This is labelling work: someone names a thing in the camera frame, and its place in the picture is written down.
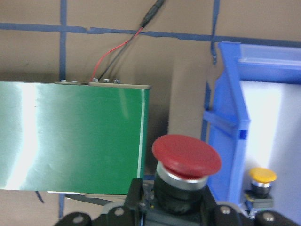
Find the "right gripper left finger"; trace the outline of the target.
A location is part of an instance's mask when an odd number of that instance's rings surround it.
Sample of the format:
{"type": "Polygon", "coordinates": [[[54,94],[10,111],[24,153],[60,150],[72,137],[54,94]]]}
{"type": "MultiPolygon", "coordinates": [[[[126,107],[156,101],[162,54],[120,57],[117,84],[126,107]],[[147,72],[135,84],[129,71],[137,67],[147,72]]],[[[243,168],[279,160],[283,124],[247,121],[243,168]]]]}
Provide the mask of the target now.
{"type": "Polygon", "coordinates": [[[123,226],[144,225],[145,212],[143,207],[141,207],[143,196],[143,180],[141,178],[133,179],[122,207],[124,210],[122,216],[123,226]]]}

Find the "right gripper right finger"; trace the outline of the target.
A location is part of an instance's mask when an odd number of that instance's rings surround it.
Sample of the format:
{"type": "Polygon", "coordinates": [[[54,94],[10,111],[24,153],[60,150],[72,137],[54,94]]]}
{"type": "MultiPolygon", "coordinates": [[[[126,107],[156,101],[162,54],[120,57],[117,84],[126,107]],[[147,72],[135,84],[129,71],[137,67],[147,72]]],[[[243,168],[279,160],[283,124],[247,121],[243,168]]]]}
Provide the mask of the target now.
{"type": "Polygon", "coordinates": [[[202,189],[201,219],[203,226],[214,225],[214,209],[217,206],[214,196],[208,185],[202,189]]]}

